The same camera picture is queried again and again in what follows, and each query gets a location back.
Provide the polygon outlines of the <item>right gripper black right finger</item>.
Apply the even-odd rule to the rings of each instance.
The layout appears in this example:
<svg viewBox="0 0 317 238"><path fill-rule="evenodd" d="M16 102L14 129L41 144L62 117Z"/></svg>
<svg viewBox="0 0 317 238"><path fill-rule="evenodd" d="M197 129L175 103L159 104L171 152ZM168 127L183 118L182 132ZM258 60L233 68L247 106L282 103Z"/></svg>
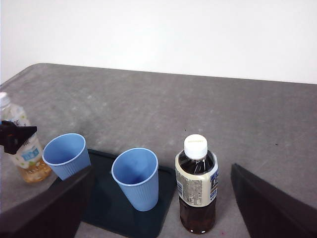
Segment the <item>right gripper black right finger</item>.
<svg viewBox="0 0 317 238"><path fill-rule="evenodd" d="M236 202L252 238L315 238L317 210L239 164L231 166Z"/></svg>

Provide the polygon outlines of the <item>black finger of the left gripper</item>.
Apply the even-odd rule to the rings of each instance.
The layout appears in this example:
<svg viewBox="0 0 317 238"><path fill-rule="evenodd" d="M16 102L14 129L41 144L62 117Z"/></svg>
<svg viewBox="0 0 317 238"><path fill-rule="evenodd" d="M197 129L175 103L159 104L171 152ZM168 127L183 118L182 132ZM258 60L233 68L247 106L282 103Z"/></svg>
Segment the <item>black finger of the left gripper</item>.
<svg viewBox="0 0 317 238"><path fill-rule="evenodd" d="M19 148L37 131L36 126L6 126L4 128L4 152L16 154Z"/></svg>

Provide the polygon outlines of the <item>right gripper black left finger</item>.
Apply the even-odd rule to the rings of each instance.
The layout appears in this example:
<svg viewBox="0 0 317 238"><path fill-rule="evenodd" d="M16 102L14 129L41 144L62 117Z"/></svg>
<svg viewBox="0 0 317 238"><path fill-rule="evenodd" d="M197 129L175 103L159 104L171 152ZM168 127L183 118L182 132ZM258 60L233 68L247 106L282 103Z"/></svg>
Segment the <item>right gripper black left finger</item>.
<svg viewBox="0 0 317 238"><path fill-rule="evenodd" d="M0 215L2 238L72 238L94 186L88 166Z"/></svg>

